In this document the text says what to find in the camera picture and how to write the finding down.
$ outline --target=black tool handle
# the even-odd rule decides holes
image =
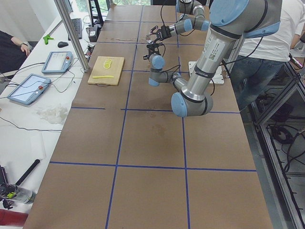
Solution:
[[[24,181],[25,178],[31,173],[31,171],[39,164],[40,160],[36,159],[34,163],[28,168],[28,170],[22,175],[22,177],[16,182],[16,185],[19,186]]]

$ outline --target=person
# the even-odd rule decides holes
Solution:
[[[0,31],[0,73],[19,69],[29,54],[28,44]]]
[[[245,39],[230,73],[240,111],[263,92],[284,63],[290,60],[290,49],[299,41],[304,22],[305,6],[303,2],[301,0],[283,0],[278,32],[263,37],[259,45],[261,38]],[[255,52],[245,58],[256,47]],[[238,96],[239,86],[243,79],[247,79],[247,82]]]

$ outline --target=wooden cutting board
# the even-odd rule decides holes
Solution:
[[[104,63],[107,60],[111,60],[109,69],[104,68]],[[121,77],[124,60],[124,57],[99,56],[92,69],[88,84],[105,84],[117,86]],[[113,78],[94,78],[108,75],[113,76]]]

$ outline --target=green object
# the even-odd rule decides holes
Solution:
[[[44,44],[48,44],[49,40],[54,40],[54,38],[52,38],[50,35],[44,36],[43,39],[44,39]]]

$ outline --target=lemon slice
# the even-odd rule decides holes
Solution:
[[[103,65],[104,69],[109,69],[111,67],[111,63],[112,63],[112,60],[110,60],[110,59],[105,60],[104,65]]]

